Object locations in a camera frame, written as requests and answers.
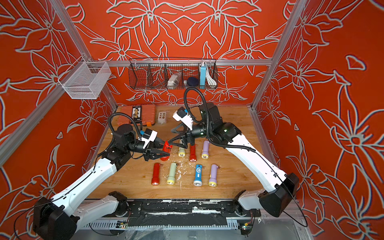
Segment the red flashlight back row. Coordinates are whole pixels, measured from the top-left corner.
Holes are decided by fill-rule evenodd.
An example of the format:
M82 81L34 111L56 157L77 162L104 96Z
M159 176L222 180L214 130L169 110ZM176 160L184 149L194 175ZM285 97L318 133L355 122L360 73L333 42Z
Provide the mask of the red flashlight back row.
M196 161L197 161L196 146L190 145L190 162L194 163Z
M172 145L169 144L168 141L165 141L165 144L163 146L163 151L166 152L168 155L165 156L165 157L161 157L161 161L165 162L169 159L170 155L171 155L171 150L172 150Z

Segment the purple flashlight front row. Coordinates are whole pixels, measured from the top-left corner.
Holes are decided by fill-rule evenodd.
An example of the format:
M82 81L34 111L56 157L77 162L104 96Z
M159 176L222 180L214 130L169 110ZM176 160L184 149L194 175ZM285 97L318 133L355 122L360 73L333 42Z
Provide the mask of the purple flashlight front row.
M211 171L210 171L210 179L209 179L209 186L210 187L216 187L217 186L217 171L219 166L216 164L211 165Z

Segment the purple flashlight row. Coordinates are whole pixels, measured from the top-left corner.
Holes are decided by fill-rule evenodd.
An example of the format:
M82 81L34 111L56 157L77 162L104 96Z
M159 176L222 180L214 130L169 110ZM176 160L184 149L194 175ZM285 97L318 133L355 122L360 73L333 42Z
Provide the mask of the purple flashlight row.
M216 187L217 186L217 171L219 166L216 164L211 165L211 171L210 171L210 179L209 179L209 186L210 187Z
M210 146L210 142L205 140L203 143L203 150L202 150L202 154L201 154L202 159L208 159L209 158L209 146Z

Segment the clear plastic wall bin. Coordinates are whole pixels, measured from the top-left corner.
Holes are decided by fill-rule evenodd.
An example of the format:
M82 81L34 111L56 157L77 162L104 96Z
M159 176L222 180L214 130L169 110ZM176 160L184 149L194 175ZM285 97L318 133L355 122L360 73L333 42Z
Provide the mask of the clear plastic wall bin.
M95 100L110 76L107 62L80 62L60 80L60 85L71 99Z

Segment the black card on case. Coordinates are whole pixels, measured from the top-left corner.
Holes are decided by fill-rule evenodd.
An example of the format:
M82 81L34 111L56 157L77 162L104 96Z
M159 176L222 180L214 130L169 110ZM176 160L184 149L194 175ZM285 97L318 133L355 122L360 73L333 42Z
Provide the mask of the black card on case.
M142 106L132 107L132 118L138 123L142 122Z

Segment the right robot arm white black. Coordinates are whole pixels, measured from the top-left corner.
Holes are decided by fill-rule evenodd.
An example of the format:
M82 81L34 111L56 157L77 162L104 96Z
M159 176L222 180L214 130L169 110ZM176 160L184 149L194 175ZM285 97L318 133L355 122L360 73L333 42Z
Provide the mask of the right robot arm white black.
M203 103L199 105L201 120L197 120L188 105L187 94L198 93ZM263 209L273 217L280 217L290 202L296 198L299 178L294 173L286 174L272 164L247 140L246 136L233 123L224 122L218 107L207 102L202 92L194 87L184 93L184 106L179 108L173 118L180 122L183 130L172 130L176 136L169 144L188 148L196 139L204 138L211 145L223 148L237 157L259 180L263 189L244 191L238 196L238 204L244 210Z

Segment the cream flashlight back row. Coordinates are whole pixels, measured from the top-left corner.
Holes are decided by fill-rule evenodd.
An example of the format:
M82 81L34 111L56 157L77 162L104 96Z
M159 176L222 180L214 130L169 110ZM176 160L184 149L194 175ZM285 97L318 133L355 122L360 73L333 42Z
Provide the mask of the cream flashlight back row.
M179 147L178 156L181 157L181 158L184 158L186 156L185 148Z

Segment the white button box in bag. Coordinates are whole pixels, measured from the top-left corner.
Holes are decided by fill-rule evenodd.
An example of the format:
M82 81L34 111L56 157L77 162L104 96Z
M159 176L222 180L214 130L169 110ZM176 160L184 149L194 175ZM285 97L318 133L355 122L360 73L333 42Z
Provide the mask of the white button box in bag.
M158 113L158 124L164 125L167 123L167 112L166 111L161 111Z

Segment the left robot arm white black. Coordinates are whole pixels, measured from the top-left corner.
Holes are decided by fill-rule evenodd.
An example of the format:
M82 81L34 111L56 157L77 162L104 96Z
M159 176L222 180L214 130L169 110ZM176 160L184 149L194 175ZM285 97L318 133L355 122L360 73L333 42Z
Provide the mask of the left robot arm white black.
M141 131L129 115L120 113L130 120L117 129L112 125L113 113L108 125L113 139L98 155L99 160L85 174L50 199L39 199L34 206L33 231L44 240L69 240L85 225L106 215L124 217L130 214L128 199L114 191L106 197L81 207L81 203L106 179L117 173L134 153L142 154L145 161L168 157L163 151L165 141L151 129Z

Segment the red flashlight front row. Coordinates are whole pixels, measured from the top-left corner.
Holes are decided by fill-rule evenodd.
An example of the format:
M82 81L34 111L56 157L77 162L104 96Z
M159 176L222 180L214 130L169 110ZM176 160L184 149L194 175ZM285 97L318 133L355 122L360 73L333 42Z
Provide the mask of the red flashlight front row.
M153 186L157 186L160 183L160 167L161 166L162 166L162 164L160 164L160 163L154 164L153 176L152 176L152 180L151 180L151 184Z

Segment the orange tool case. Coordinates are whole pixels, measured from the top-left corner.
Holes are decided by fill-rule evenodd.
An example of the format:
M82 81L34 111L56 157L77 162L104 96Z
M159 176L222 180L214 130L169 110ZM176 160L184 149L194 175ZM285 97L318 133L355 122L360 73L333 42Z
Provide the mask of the orange tool case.
M133 106L142 106L142 122L136 122L138 127L140 126L153 126L156 122L156 106L152 104L146 105L130 105L118 107L117 112L127 114L132 117L132 107Z

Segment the red flashlight row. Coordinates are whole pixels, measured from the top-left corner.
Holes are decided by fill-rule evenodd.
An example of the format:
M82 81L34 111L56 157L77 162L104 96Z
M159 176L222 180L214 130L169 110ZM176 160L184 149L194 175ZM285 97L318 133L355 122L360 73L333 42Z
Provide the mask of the red flashlight row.
M152 180L151 180L151 184L153 186L157 186L160 183L160 167L161 166L162 166L162 164L160 164L160 163L154 164L153 176L152 176Z
M165 141L165 144L163 146L163 151L166 152L168 155L165 156L165 157L161 157L161 161L165 162L169 159L170 155L171 155L171 150L172 150L172 145L169 144L168 141Z
M194 163L196 161L197 161L196 146L190 145L190 162Z

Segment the blue flashlight front row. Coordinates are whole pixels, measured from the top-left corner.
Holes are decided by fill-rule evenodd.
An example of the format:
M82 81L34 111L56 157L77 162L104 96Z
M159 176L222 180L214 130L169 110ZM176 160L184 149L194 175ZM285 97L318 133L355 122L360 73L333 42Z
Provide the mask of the blue flashlight front row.
M195 179L193 182L194 186L196 186L196 187L200 187L203 184L203 182L202 182L202 169L203 169L202 165L200 165L200 164L196 165Z

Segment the purple flashlight back row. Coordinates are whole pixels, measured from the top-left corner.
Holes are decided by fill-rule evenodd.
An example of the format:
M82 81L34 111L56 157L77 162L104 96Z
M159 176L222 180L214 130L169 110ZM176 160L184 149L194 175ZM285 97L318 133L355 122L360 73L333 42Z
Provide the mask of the purple flashlight back row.
M202 159L208 159L209 158L209 146L210 146L210 142L205 140L203 143L203 150L202 150L202 154L201 154Z

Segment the dark blue round item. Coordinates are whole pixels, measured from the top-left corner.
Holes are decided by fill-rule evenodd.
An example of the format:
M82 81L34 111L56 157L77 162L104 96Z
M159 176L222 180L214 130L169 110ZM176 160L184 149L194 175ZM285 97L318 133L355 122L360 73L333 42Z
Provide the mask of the dark blue round item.
M200 80L195 78L195 77L189 77L187 79L187 83L186 83L186 86L187 87L196 87L196 86L199 86L200 84Z

